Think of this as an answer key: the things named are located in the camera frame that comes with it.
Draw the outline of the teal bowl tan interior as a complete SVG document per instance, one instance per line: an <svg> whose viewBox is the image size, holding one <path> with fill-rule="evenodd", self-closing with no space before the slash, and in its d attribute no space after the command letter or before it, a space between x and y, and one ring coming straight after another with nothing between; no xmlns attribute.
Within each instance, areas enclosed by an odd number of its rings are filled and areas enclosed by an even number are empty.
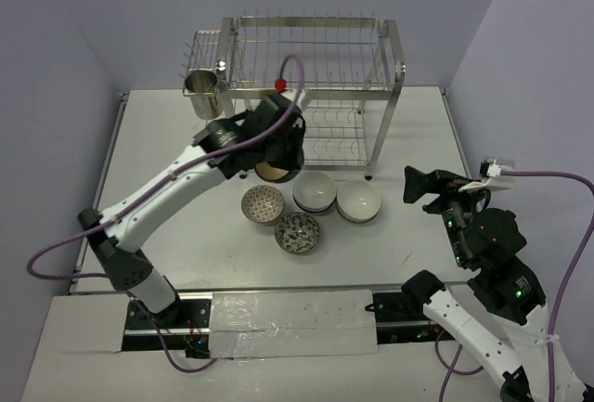
<svg viewBox="0 0 594 402"><path fill-rule="evenodd" d="M254 167L256 175L268 183L283 184L291 181L300 172L300 169L284 170L270 165L269 163L259 163Z"/></svg>

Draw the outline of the white bowl top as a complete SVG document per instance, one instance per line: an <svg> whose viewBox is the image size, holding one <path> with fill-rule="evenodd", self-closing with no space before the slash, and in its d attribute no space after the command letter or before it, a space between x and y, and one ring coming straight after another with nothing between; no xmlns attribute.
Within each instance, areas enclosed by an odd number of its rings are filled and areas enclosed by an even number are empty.
<svg viewBox="0 0 594 402"><path fill-rule="evenodd" d="M295 179L292 197L302 210L319 214L332 207L337 197L337 186L334 180L323 172L306 171Z"/></svg>

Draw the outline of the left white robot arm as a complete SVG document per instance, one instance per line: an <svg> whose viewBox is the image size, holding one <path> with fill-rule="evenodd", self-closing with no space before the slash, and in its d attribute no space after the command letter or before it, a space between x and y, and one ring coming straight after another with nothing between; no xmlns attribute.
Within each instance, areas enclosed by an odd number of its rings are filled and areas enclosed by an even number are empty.
<svg viewBox="0 0 594 402"><path fill-rule="evenodd" d="M200 194L240 172L261 163L299 172L309 101L305 93L288 90L264 96L253 110L210 121L131 196L102 211L81 211L79 224L112 287L133 294L160 326L175 324L182 306L178 294L143 254L143 244Z"/></svg>

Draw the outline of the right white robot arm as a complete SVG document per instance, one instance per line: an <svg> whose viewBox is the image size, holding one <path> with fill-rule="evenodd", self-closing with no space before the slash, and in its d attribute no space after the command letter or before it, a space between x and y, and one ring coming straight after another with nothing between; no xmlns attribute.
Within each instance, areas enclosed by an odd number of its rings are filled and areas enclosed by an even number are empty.
<svg viewBox="0 0 594 402"><path fill-rule="evenodd" d="M428 318L443 327L491 377L501 400L590 401L593 388L573 371L555 326L565 289L593 229L587 229L548 306L536 273L517 255L527 240L515 214L489 204L493 192L511 188L516 177L531 175L497 159L483 161L478 179L445 170L405 169L404 202L434 195L423 211L442 218L457 266L474 272L468 285L507 339L501 341L471 316L427 270L403 285L403 307L411 318Z"/></svg>

